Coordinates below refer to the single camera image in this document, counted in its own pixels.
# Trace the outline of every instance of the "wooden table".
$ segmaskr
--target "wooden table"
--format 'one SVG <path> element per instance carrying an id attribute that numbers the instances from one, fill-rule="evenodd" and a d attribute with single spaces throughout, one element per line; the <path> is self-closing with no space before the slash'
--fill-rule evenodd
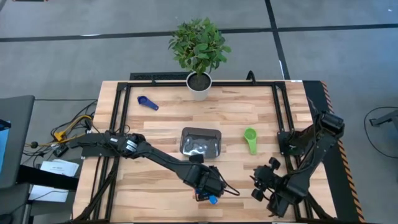
<path id="1" fill-rule="evenodd" d="M 109 128 L 117 82 L 103 82 L 95 112 L 94 124 L 101 131 Z M 287 94 L 296 129 L 312 124 L 302 83 L 286 81 Z M 218 129 L 222 133 L 221 155 L 205 161 L 215 165 L 227 182 L 241 196 L 225 193 L 216 205 L 196 202 L 193 189 L 183 184 L 171 171 L 154 162 L 139 158 L 121 159 L 113 203 L 112 222 L 271 222 L 293 221 L 292 206 L 284 218 L 268 217 L 267 201 L 251 197 L 254 188 L 249 177 L 253 169 L 276 157 L 286 174 L 284 159 L 279 153 L 276 133 L 279 130 L 272 91 L 267 86 L 213 86 L 205 101 L 192 101 L 186 87 L 133 87 L 126 124 L 130 133 L 143 134 L 154 147 L 178 159 L 187 159 L 179 152 L 184 127 Z M 159 105 L 159 110 L 138 105 L 137 97 L 145 95 Z M 119 104 L 120 118 L 123 95 Z M 282 116 L 285 118 L 282 95 L 279 93 Z M 257 131 L 257 155 L 249 153 L 243 138 L 247 127 Z M 73 206 L 75 216 L 90 201 L 97 158 L 84 161 Z M 312 175 L 310 192 L 331 216 L 336 216 L 323 164 Z M 104 216 L 106 192 L 99 217 Z"/>

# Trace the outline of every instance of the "desk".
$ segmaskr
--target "desk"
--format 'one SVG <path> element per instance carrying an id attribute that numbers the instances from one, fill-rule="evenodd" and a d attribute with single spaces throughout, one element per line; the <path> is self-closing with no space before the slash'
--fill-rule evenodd
<path id="1" fill-rule="evenodd" d="M 95 126 L 108 129 L 117 82 L 103 82 L 94 118 Z M 286 82 L 294 125 L 303 129 L 312 124 L 303 83 Z M 145 95 L 159 105 L 158 111 L 138 105 L 137 97 Z M 119 104 L 118 119 L 121 108 Z M 266 86 L 213 86 L 205 101 L 192 101 L 186 87 L 133 87 L 126 124 L 130 133 L 141 133 L 154 147 L 179 159 L 180 135 L 184 127 L 214 128 L 222 133 L 221 155 L 205 161 L 216 165 L 240 197 L 224 194 L 217 205 L 196 202 L 193 190 L 167 169 L 147 160 L 121 159 L 113 202 L 112 222 L 271 222 L 292 221 L 290 207 L 284 218 L 268 217 L 266 202 L 251 197 L 254 188 L 252 169 L 267 163 L 271 156 L 281 161 L 277 174 L 286 173 L 276 139 L 278 132 L 271 88 Z M 257 131 L 257 155 L 249 153 L 243 132 L 248 127 Z M 79 214 L 88 205 L 97 158 L 83 163 L 73 206 Z M 327 213 L 336 216 L 331 192 L 321 164 L 313 174 L 310 191 Z M 103 197 L 100 217 L 104 215 L 107 193 Z"/>

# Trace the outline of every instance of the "green leaves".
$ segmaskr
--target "green leaves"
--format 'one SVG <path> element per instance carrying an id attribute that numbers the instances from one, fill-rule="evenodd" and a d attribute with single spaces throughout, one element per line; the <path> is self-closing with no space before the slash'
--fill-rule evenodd
<path id="1" fill-rule="evenodd" d="M 200 75 L 207 68 L 211 72 L 220 62 L 227 61 L 223 52 L 230 53 L 231 48 L 224 43 L 225 38 L 209 18 L 195 19 L 178 26 L 169 40 L 169 49 L 182 68 Z"/>

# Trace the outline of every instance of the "white paper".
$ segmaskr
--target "white paper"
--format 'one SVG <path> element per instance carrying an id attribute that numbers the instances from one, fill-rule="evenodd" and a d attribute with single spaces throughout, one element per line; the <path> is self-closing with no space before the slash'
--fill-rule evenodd
<path id="1" fill-rule="evenodd" d="M 61 174 L 73 177 L 76 174 L 78 168 L 79 164 L 63 161 L 61 159 L 54 159 L 54 161 L 52 162 L 44 161 L 40 170 L 44 170 L 54 174 Z M 67 200 L 67 197 L 68 197 L 68 190 L 34 185 L 29 195 L 29 200 L 41 200 L 47 202 L 65 202 Z"/>

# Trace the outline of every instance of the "green measuring spoon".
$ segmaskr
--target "green measuring spoon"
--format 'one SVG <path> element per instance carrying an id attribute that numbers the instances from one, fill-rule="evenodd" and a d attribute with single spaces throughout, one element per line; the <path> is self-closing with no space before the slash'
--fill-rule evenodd
<path id="1" fill-rule="evenodd" d="M 252 155 L 256 155 L 257 154 L 257 133 L 256 133 L 256 130 L 254 130 L 252 128 L 247 128 L 244 131 L 244 138 L 246 139 L 246 141 L 249 144 L 250 153 Z"/>

